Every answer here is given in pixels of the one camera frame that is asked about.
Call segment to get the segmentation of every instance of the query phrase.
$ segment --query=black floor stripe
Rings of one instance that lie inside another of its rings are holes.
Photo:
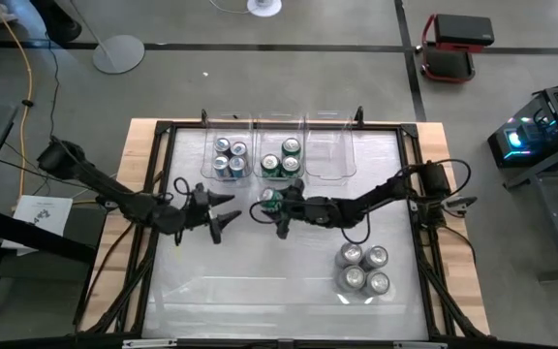
[[[402,44],[410,43],[408,28],[400,23]],[[48,48],[46,40],[25,40],[21,41],[24,48]],[[405,46],[397,45],[274,45],[274,44],[156,44],[146,43],[147,50],[191,50],[191,51],[285,51],[285,52],[404,52]],[[0,40],[0,48],[16,48],[15,42]],[[94,49],[95,43],[71,42],[63,46],[54,45],[53,49]],[[533,55],[558,55],[558,48],[485,48],[483,54],[533,54]]]
[[[395,13],[397,14],[399,35],[402,39],[402,47],[404,48],[406,74],[408,74],[408,84],[411,88],[413,108],[415,108],[415,118],[417,122],[425,122],[427,121],[427,118],[425,117],[425,107],[423,106],[423,99],[421,98],[419,78],[417,76],[417,69],[415,68],[415,56],[413,55],[411,36],[408,32],[408,23],[406,22],[406,14],[404,13],[404,4],[402,3],[402,0],[395,0]]]
[[[22,41],[24,48],[48,48],[46,40]],[[53,48],[94,49],[95,43],[71,42]],[[378,45],[257,45],[257,44],[144,44],[146,50],[158,51],[283,51],[283,52],[403,52],[401,46]],[[16,48],[14,42],[0,41],[0,48]]]

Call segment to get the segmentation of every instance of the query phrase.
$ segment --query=yellow cable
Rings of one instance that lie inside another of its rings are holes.
[[[79,200],[73,202],[73,205],[83,205],[83,204],[97,204],[96,200]]]
[[[8,31],[10,32],[10,35],[12,36],[13,40],[15,41],[16,45],[18,46],[18,49],[20,49],[20,54],[22,54],[23,56],[23,60],[25,61],[25,67],[27,68],[27,77],[28,77],[28,88],[27,88],[27,101],[31,101],[31,96],[33,94],[33,90],[34,90],[34,77],[31,73],[31,64],[29,64],[29,59],[27,59],[27,54],[25,54],[25,50],[23,49],[23,46],[20,44],[20,42],[18,41],[18,39],[16,38],[15,32],[12,30],[12,28],[10,27],[10,25],[8,24],[8,22],[6,21],[6,19],[4,18],[4,15],[1,13],[0,11],[0,18],[1,21],[4,23],[4,25],[6,26],[6,28],[8,29]],[[24,189],[25,189],[25,119],[27,118],[27,114],[29,113],[29,107],[25,106],[25,108],[23,109],[23,117],[20,120],[20,153],[22,154],[22,160],[20,163],[20,184],[18,186],[18,198],[20,199],[20,197],[23,195]]]

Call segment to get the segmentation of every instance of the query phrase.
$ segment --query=clear plastic container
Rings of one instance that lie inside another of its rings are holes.
[[[237,184],[246,181],[253,171],[255,153],[255,135],[251,114],[248,112],[210,113],[205,120],[205,130],[201,175],[226,184]],[[247,166],[240,177],[222,176],[213,166],[216,157],[219,155],[214,145],[222,138],[230,141],[230,145],[242,142],[247,147],[247,152],[244,155],[244,158],[247,160]]]
[[[307,114],[305,163],[317,185],[341,185],[355,175],[353,118],[347,111]]]
[[[255,163],[253,172],[256,176],[267,180],[286,181],[302,177],[305,174],[305,114],[297,112],[263,112],[257,119],[255,137]],[[300,170],[293,177],[267,175],[262,170],[262,159],[273,154],[283,159],[282,145],[289,138],[300,143]]]

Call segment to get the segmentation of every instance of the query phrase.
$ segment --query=soda can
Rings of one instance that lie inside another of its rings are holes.
[[[288,138],[281,144],[281,153],[283,156],[293,156],[300,158],[300,142],[296,138]]]
[[[247,144],[243,142],[234,142],[232,144],[232,156],[241,156],[246,159],[247,157]]]
[[[214,151],[217,152],[217,155],[225,155],[227,157],[231,157],[230,154],[230,140],[227,138],[220,138],[214,142]]]
[[[342,291],[358,291],[365,284],[365,271],[359,266],[347,266],[337,274],[335,283]]]
[[[286,156],[281,161],[281,175],[286,178],[297,178],[300,174],[300,161],[293,156]]]
[[[283,200],[283,195],[273,188],[265,188],[258,197],[258,202],[264,202],[260,206],[268,212],[276,212],[281,209],[281,200]]]
[[[230,159],[230,171],[232,172],[232,177],[244,177],[246,168],[247,160],[245,160],[242,156],[234,156],[232,159]]]
[[[219,155],[214,158],[212,162],[212,167],[214,172],[219,176],[219,178],[227,178],[232,176],[230,173],[230,159],[225,155]]]
[[[363,259],[363,250],[359,245],[346,242],[341,245],[339,251],[335,255],[335,264],[339,268],[347,266],[357,266]]]
[[[365,271],[370,271],[384,267],[387,262],[387,250],[382,246],[371,246],[363,255],[360,267]]]
[[[379,270],[372,270],[365,277],[365,286],[363,293],[370,297],[376,297],[385,294],[390,286],[388,276]]]
[[[262,177],[280,177],[281,162],[279,158],[273,154],[267,154],[260,163],[262,167]]]

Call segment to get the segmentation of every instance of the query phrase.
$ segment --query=floor lamp base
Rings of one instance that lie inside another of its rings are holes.
[[[247,1],[247,10],[255,16],[275,16],[281,11],[281,0],[274,0],[271,5],[259,7],[256,0]]]
[[[144,55],[145,47],[139,39],[118,35],[94,49],[94,66],[106,74],[122,74],[137,67]]]

